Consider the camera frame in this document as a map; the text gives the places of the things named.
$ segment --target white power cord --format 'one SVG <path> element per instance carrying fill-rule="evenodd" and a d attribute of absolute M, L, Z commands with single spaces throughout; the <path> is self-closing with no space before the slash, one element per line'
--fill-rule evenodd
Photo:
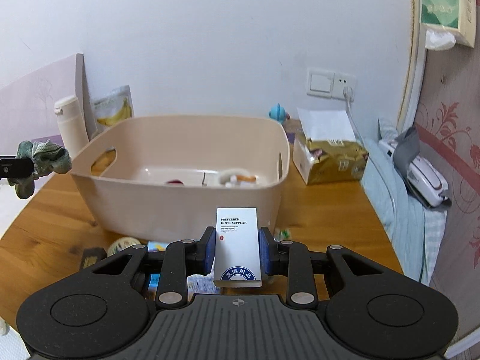
<path fill-rule="evenodd" d="M 350 86 L 345 86 L 343 88 L 343 96 L 345 97 L 346 100 L 346 112 L 349 115 L 350 121 L 352 122 L 352 127 L 353 127 L 353 132 L 355 135 L 358 137 L 360 140 L 360 143 L 362 144 L 363 147 L 365 147 L 365 143 L 363 141 L 362 135 L 355 124 L 355 120 L 353 119 L 352 116 L 352 108 L 351 108 L 351 102 L 353 101 L 353 90 Z M 397 229 L 397 205 L 395 204 L 395 200 L 393 198 L 393 193 L 388 187 L 386 177 L 383 175 L 382 171 L 380 171 L 380 167 L 375 163 L 373 157 L 368 157 L 369 161 L 374 165 L 375 169 L 377 169 L 378 174 L 383 180 L 383 183 L 385 184 L 385 187 L 387 188 L 388 194 L 390 195 L 390 201 L 392 202 L 392 209 L 393 209 L 393 218 L 394 218 L 394 231 Z"/>

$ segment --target power socket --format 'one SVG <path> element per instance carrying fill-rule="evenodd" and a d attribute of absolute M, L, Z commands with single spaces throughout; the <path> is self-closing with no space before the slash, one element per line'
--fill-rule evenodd
<path fill-rule="evenodd" d="M 343 94 L 345 87 L 352 88 L 352 101 L 355 98 L 355 89 L 357 87 L 357 78 L 351 74 L 335 73 L 333 78 L 332 98 L 346 100 Z"/>

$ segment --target plastic bin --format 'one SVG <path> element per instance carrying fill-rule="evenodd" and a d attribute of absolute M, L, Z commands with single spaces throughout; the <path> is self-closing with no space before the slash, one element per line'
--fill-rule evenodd
<path fill-rule="evenodd" d="M 116 158 L 100 175 L 95 160 Z M 282 126 L 267 118 L 165 115 L 120 122 L 73 160 L 73 176 L 95 220 L 129 236 L 173 242 L 198 239 L 215 226 L 217 207 L 256 207 L 258 226 L 273 229 L 290 147 Z M 252 187 L 227 188 L 229 169 L 257 176 Z M 179 179 L 184 183 L 167 184 Z"/>

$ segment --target wood grain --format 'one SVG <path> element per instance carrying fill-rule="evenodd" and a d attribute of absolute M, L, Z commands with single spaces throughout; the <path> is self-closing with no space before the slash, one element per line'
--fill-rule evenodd
<path fill-rule="evenodd" d="M 357 182 L 306 186 L 297 169 L 282 195 L 277 227 L 312 251 L 341 244 L 401 272 L 397 257 Z M 55 175 L 28 203 L 0 240 L 0 315 L 13 327 L 22 302 L 40 288 L 78 270 L 84 248 L 105 249 L 121 235 L 100 228 L 69 175 Z M 316 278 L 327 299 L 322 276 Z M 285 293 L 286 278 L 251 293 Z"/>

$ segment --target white floor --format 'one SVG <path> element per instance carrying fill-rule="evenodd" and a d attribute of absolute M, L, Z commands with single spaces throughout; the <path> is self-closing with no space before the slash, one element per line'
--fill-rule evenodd
<path fill-rule="evenodd" d="M 37 192 L 50 177 L 44 177 L 35 183 Z M 31 198 L 22 200 L 15 194 L 15 188 L 8 185 L 6 179 L 0 179 L 0 238 Z M 7 335 L 0 335 L 0 360 L 25 360 L 29 357 L 20 335 L 10 328 Z"/>

